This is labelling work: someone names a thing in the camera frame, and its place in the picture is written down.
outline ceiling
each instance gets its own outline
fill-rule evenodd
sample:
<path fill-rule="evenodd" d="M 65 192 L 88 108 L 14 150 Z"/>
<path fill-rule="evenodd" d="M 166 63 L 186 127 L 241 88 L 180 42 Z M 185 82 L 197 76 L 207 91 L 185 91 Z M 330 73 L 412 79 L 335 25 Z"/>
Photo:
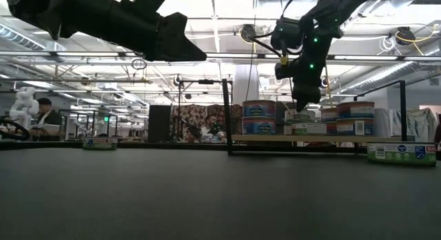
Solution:
<path fill-rule="evenodd" d="M 393 1 L 377 1 L 377 8 L 370 8 L 362 11 L 363 17 L 354 17 L 343 25 L 345 36 L 335 40 L 329 51 L 330 55 L 364 55 L 364 56 L 388 56 L 388 55 L 407 55 L 418 56 L 418 48 L 428 50 L 431 46 L 438 44 L 441 37 L 439 26 L 441 18 L 438 16 L 441 11 L 441 4 L 428 4 L 427 2 L 413 1 L 410 5 L 404 3 L 397 7 Z M 285 12 L 286 17 L 298 19 L 308 10 L 313 8 L 317 0 L 295 0 Z M 269 32 L 276 20 L 280 17 L 282 8 L 280 0 L 166 0 L 158 12 L 161 15 L 181 12 L 188 16 L 185 34 L 201 50 L 208 53 L 252 53 L 252 45 L 245 43 L 236 33 L 244 24 L 255 24 L 258 34 Z M 47 32 L 44 32 L 30 24 L 22 22 L 11 16 L 6 0 L 0 0 L 0 25 L 10 24 L 17 32 L 28 36 L 40 43 L 52 43 Z M 408 26 L 414 32 L 417 39 L 421 40 L 416 46 L 393 45 L 392 42 L 385 40 L 389 33 L 395 34 L 398 27 Z M 121 46 L 105 42 L 95 37 L 83 33 L 76 33 L 70 39 L 59 39 L 57 43 L 68 52 L 131 52 Z M 29 51 L 29 49 L 13 43 L 10 40 L 0 38 L 1 51 Z M 257 53 L 269 54 L 266 49 L 257 46 Z M 23 71 L 21 78 L 48 78 L 57 79 L 90 79 L 114 80 L 117 82 L 115 90 L 131 91 L 137 99 L 131 100 L 133 103 L 144 101 L 147 103 L 176 103 L 177 94 L 163 94 L 163 91 L 177 91 L 177 86 L 173 84 L 173 79 L 179 74 L 182 79 L 232 79 L 236 65 L 249 64 L 249 59 L 228 59 L 217 58 L 206 62 L 193 63 L 148 63 L 144 70 L 135 70 L 131 65 L 133 58 L 118 59 L 92 57 L 81 59 L 81 57 L 66 57 L 65 62 L 51 61 L 43 57 L 0 57 L 0 71 L 3 75 L 13 78 L 17 72 L 14 68 Z M 88 65 L 87 61 L 96 61 Z M 291 100 L 290 96 L 279 95 L 276 93 L 290 93 L 288 80 L 277 81 L 274 77 L 275 61 L 258 60 L 258 73 L 265 87 L 261 88 L 261 95 L 268 99 Z M 331 81 L 331 92 L 338 98 L 338 94 L 347 93 L 344 91 L 355 80 L 363 80 L 363 77 L 377 68 L 384 66 L 397 65 L 396 63 L 384 63 L 381 61 L 330 61 L 327 66 L 327 73 Z M 424 76 L 424 72 L 415 72 L 413 79 Z M 151 81 L 148 83 L 123 83 L 127 80 L 139 80 L 145 78 Z M 65 92 L 74 98 L 86 98 L 92 95 L 93 99 L 99 101 L 115 101 L 112 93 L 102 92 L 103 88 L 98 88 L 96 83 L 87 84 L 63 82 L 53 83 L 52 89 L 60 90 L 94 90 L 92 94 L 82 92 Z M 208 92 L 208 94 L 197 94 L 192 99 L 182 98 L 184 103 L 222 103 L 222 95 L 219 93 L 221 86 L 192 84 L 186 88 L 186 92 L 197 94 L 198 92 Z"/>

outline green box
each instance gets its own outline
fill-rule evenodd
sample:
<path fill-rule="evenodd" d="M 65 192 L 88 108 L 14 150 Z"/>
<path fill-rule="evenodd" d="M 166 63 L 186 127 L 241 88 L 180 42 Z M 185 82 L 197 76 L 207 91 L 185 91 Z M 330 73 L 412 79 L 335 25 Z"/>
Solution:
<path fill-rule="evenodd" d="M 112 137 L 85 137 L 84 150 L 115 150 L 118 139 Z"/>
<path fill-rule="evenodd" d="M 416 142 L 370 142 L 367 158 L 380 163 L 436 166 L 434 143 Z"/>

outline wooden shelf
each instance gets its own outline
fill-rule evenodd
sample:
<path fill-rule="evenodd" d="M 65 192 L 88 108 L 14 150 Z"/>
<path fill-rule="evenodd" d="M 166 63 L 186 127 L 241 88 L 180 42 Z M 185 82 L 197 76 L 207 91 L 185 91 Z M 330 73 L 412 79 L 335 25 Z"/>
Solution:
<path fill-rule="evenodd" d="M 306 141 L 306 142 L 349 142 L 366 143 L 372 141 L 401 141 L 401 138 L 389 137 L 358 137 L 358 136 L 285 136 L 285 135 L 232 135 L 235 141 Z"/>

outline table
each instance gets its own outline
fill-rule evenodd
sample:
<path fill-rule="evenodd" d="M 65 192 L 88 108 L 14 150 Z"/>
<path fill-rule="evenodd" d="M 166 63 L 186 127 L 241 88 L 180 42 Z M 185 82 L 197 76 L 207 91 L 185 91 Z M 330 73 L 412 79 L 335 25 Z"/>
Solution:
<path fill-rule="evenodd" d="M 439 168 L 202 150 L 0 155 L 0 239 L 439 237 Z"/>

